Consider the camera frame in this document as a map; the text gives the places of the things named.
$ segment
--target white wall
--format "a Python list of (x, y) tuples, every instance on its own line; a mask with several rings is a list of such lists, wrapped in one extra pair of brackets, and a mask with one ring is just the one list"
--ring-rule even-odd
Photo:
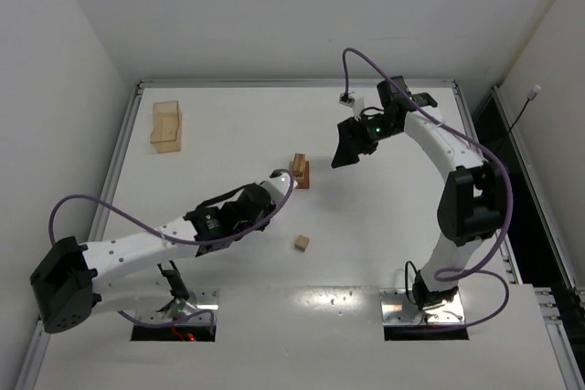
[[(51, 207), (98, 194), (130, 88), (75, 0), (0, 0), (0, 389), (12, 389), (38, 315), (28, 276)], [(58, 217), (83, 237), (93, 206)]]
[(528, 90), (542, 92), (517, 124), (585, 285), (585, 0), (557, 0), (502, 86), (514, 118)]
[[(365, 50), (395, 74), (456, 78), (475, 104), (552, 0), (78, 0), (114, 61), (152, 76), (341, 76)], [(355, 76), (373, 76), (352, 63)]]

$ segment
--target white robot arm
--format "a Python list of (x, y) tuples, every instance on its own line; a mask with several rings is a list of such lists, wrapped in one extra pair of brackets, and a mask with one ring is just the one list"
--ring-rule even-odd
[[(402, 77), (394, 80), (408, 90)], [(457, 280), (438, 280), (437, 271), (464, 270), (475, 250), (503, 224), (502, 174), (467, 143), (415, 111), (409, 100), (386, 81), (378, 84), (378, 95), (383, 110), (375, 109), (378, 113), (371, 115), (366, 108), (337, 125), (339, 146), (332, 167), (357, 163), (359, 154), (372, 154), (380, 140), (402, 132), (429, 156), (445, 182), (437, 210), (441, 233), (431, 258), (417, 273), (412, 292), (420, 309), (432, 307), (451, 299), (458, 285)], [(411, 95), (410, 99), (443, 121), (437, 102), (429, 94)], [(354, 106), (363, 109), (358, 101)]]
[[(172, 300), (188, 300), (172, 261), (218, 251), (252, 230), (262, 231), (295, 185), (290, 173), (275, 171), (259, 184), (207, 200), (150, 233), (83, 244), (75, 237), (59, 240), (30, 277), (45, 331), (66, 331), (99, 312), (160, 309)], [(158, 288), (144, 291), (148, 286), (127, 279), (157, 266), (168, 282), (161, 279)]]

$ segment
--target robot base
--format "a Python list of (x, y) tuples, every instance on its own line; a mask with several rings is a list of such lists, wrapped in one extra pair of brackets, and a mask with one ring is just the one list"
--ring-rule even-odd
[[(386, 341), (469, 340), (459, 292), (449, 302), (419, 311), (403, 288), (389, 288), (380, 290), (380, 304)], [(433, 332), (438, 328), (452, 330)]]
[[(165, 313), (155, 310), (139, 310), (136, 319), (148, 324), (167, 323), (172, 317), (180, 318), (185, 314), (191, 314), (200, 310), (213, 312), (213, 318), (209, 314), (193, 317), (189, 321), (183, 321), (175, 326), (177, 332), (193, 336), (198, 342), (214, 342), (218, 324), (219, 290), (213, 288), (199, 288), (189, 290), (191, 299), (180, 305), (171, 307)], [(180, 341), (170, 328), (151, 329), (134, 326), (131, 341), (133, 342), (169, 342)]]

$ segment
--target white tabletop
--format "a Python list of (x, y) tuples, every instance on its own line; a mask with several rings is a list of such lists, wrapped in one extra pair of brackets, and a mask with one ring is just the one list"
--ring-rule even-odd
[[(463, 129), (452, 89), (412, 91), (429, 92)], [(374, 87), (355, 92), (378, 104)], [(295, 153), (311, 162), (311, 189), (294, 191), (264, 232), (177, 262), (187, 286), (220, 288), (215, 343), (129, 343), (130, 324), (94, 316), (51, 337), (36, 389), (564, 388), (529, 286), (511, 286), (506, 311), (471, 329), (469, 341), (384, 342), (378, 288), (402, 286), (404, 262), (429, 258), (443, 183), (406, 135), (332, 170), (336, 125), (351, 114), (338, 96), (334, 88), (146, 89), (118, 207), (160, 225), (266, 178)], [(184, 115), (180, 153), (156, 154), (149, 143), (152, 105), (163, 100), (178, 100)], [(135, 230), (110, 216), (105, 238)], [(293, 248), (299, 234), (311, 239), (305, 253)], [(497, 258), (489, 268), (504, 272)], [(481, 276), (461, 291), (468, 321), (503, 295)]]

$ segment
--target wooden block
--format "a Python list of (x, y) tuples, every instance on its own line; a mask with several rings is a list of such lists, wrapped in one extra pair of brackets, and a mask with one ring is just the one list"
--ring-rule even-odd
[(296, 238), (296, 241), (294, 241), (294, 247), (298, 250), (301, 250), (301, 251), (305, 251), (307, 249), (308, 245), (309, 245), (309, 238), (304, 237), (303, 235), (299, 235), (299, 237)]
[(295, 177), (303, 177), (304, 173), (304, 166), (306, 164), (306, 159), (304, 154), (295, 154), (294, 161), (292, 162), (292, 175)]
[[(291, 168), (291, 172), (292, 175), (294, 175), (293, 172), (293, 166), (294, 166), (294, 162), (289, 162), (289, 167)], [(311, 165), (309, 163), (309, 161), (307, 160), (304, 163), (304, 172), (303, 172), (303, 176), (302, 177), (294, 177), (294, 180), (296, 180), (297, 189), (309, 189), (309, 187), (311, 186)]]
[(150, 143), (160, 153), (181, 151), (183, 115), (177, 100), (153, 104), (154, 129)]

